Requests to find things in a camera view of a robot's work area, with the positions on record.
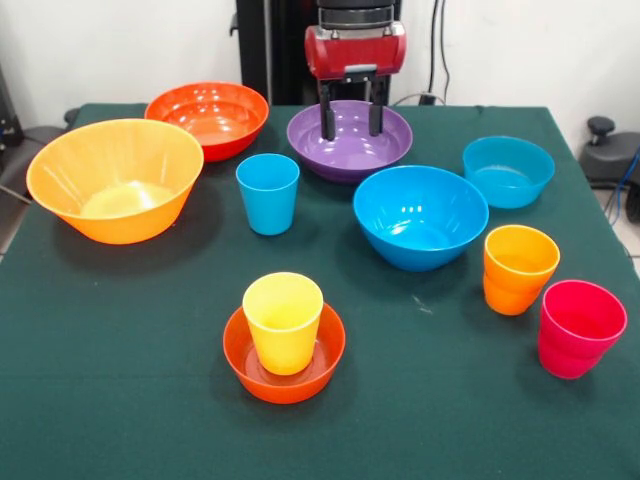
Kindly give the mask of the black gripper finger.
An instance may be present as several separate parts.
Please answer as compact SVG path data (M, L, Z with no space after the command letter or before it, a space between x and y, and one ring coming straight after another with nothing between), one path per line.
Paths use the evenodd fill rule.
M328 81L319 81L319 108L322 138L333 141L335 139L335 118L330 105L330 83Z
M374 77L371 80L371 104L369 106L369 134L372 137L378 136L383 130L383 79Z

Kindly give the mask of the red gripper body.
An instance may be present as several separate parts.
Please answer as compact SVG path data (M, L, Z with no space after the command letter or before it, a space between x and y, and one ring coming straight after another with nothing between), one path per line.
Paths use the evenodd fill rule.
M305 31L304 48L311 74L318 80L344 80L354 75L393 75L407 50L404 25L360 30L328 30L319 25Z

